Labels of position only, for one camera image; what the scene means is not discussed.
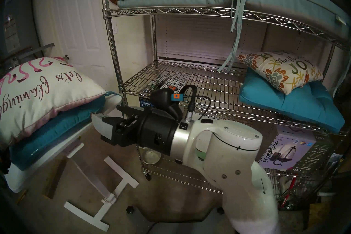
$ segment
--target throw pillow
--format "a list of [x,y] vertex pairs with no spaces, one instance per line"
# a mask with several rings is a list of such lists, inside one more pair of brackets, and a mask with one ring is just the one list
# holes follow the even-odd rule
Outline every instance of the throw pillow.
[[238,59],[286,95],[308,82],[323,79],[317,66],[291,52],[240,53]]
[[15,67],[0,80],[0,142],[10,145],[105,90],[62,58],[42,57]]

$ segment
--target black cable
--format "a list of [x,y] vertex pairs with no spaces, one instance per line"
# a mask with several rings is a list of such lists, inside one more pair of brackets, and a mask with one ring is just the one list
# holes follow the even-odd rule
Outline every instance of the black cable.
[[159,222],[153,223],[152,226],[150,226],[149,230],[145,234],[149,234],[151,229]]
[[200,98],[206,98],[206,99],[208,99],[209,100],[209,106],[207,107],[207,109],[204,111],[204,113],[200,116],[200,118],[199,119],[201,119],[205,114],[206,114],[206,112],[208,111],[208,109],[210,108],[210,106],[211,106],[211,99],[208,97],[208,96],[203,96],[203,95],[196,95],[195,96],[196,98],[198,98],[198,97],[200,97]]
[[186,90],[188,88],[191,88],[192,92],[191,92],[191,99],[190,99],[190,103],[188,105],[188,111],[189,112],[194,112],[195,109],[195,97],[196,97],[196,92],[197,92],[197,86],[195,85],[185,85],[179,92],[179,94],[183,94],[186,92]]

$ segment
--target power cord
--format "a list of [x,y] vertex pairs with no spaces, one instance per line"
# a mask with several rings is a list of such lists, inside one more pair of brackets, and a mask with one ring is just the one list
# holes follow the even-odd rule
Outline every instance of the power cord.
[[[192,95],[189,95],[189,96],[183,96],[184,98],[189,98],[189,97],[193,97]],[[208,105],[208,107],[207,107],[207,109],[204,111],[204,113],[200,116],[200,118],[199,119],[201,119],[205,114],[206,114],[206,112],[208,111],[208,109],[210,108],[210,106],[211,106],[211,99],[208,97],[208,96],[204,96],[204,95],[196,95],[195,96],[196,98],[206,98],[206,99],[208,99],[209,100],[209,105]]]

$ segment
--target floral pillow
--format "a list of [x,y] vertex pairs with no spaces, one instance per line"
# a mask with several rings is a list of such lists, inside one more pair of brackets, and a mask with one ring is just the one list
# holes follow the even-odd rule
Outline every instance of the floral pillow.
[[286,51],[242,53],[238,59],[286,95],[294,88],[323,79],[320,69],[308,59]]

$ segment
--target cardboard box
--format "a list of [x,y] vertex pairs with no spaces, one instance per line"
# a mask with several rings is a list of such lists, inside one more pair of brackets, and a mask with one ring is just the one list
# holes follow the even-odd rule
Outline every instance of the cardboard box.
[[[151,93],[157,89],[171,88],[174,90],[174,93],[179,93],[182,87],[185,86],[186,82],[186,80],[181,80],[176,77],[158,75],[155,80],[146,85],[141,92]],[[139,103],[141,107],[154,107],[150,102],[149,97],[139,95]]]
[[323,158],[328,150],[333,147],[334,143],[331,141],[328,134],[323,132],[314,132],[316,142],[308,150],[308,152],[298,161],[290,172],[298,174],[307,174],[314,168],[316,163]]
[[304,173],[333,145],[325,133],[281,125],[277,125],[277,131],[277,137],[259,161],[264,168]]

